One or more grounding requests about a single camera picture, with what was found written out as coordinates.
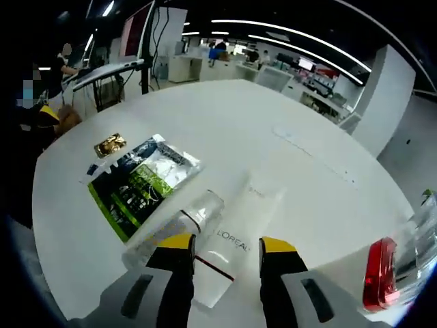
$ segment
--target white tube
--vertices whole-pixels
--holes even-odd
[[[214,307],[232,284],[250,251],[257,251],[258,240],[273,218],[283,189],[266,188],[249,181],[223,220],[196,255],[194,298]]]

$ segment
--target monitor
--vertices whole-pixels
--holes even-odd
[[[312,70],[314,63],[312,61],[309,61],[308,59],[305,59],[304,57],[299,58],[299,63],[298,65],[302,68],[304,68],[305,70]]]
[[[135,12],[124,23],[122,41],[120,44],[120,58],[135,56],[138,57],[139,49],[144,34],[145,22],[149,16],[150,8],[153,1]]]

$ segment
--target white round table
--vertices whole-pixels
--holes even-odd
[[[309,268],[386,236],[413,213],[393,179],[361,145],[277,92],[241,80],[152,92],[79,124],[38,159],[33,230],[46,280],[67,319],[89,314],[100,293],[126,272],[126,245],[80,182],[97,159],[93,146],[113,133],[127,141],[114,157],[159,133],[206,165],[154,213],[151,225],[206,189],[225,203],[232,201],[251,170],[287,188],[283,210],[264,235],[293,244]],[[188,326],[265,327],[258,266],[253,251],[238,276],[244,279],[237,277],[212,310],[193,306]]]

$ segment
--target label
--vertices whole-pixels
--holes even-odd
[[[243,249],[244,251],[250,250],[248,243],[245,243],[244,241],[242,241],[241,239],[239,239],[235,236],[232,236],[232,234],[229,232],[219,230],[217,232],[217,236],[220,236],[221,238],[226,239],[230,243],[233,243],[235,245],[235,248]]]

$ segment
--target gold packet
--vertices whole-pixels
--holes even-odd
[[[114,152],[117,152],[121,147],[126,145],[126,140],[119,134],[113,134],[103,142],[94,146],[94,150],[99,158],[106,157]]]

